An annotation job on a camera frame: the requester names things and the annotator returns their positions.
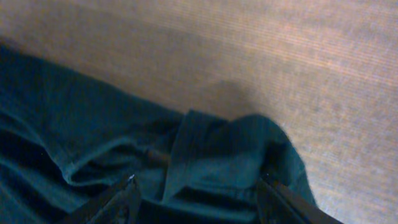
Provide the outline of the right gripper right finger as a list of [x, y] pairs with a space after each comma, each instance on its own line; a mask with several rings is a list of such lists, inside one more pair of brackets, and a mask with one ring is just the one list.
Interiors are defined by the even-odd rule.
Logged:
[[262, 224], [342, 224], [276, 180], [260, 179], [256, 187]]

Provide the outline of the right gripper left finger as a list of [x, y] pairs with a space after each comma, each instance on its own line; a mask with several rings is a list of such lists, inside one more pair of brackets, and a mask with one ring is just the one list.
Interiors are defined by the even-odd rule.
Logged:
[[123, 177], [58, 224], [135, 224], [141, 193], [134, 174]]

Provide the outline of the black t-shirt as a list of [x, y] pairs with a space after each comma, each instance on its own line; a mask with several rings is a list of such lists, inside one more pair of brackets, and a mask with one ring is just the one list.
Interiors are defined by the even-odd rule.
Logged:
[[265, 176], [315, 203], [269, 118], [179, 113], [2, 46], [1, 222], [57, 222], [127, 174], [139, 223], [257, 223]]

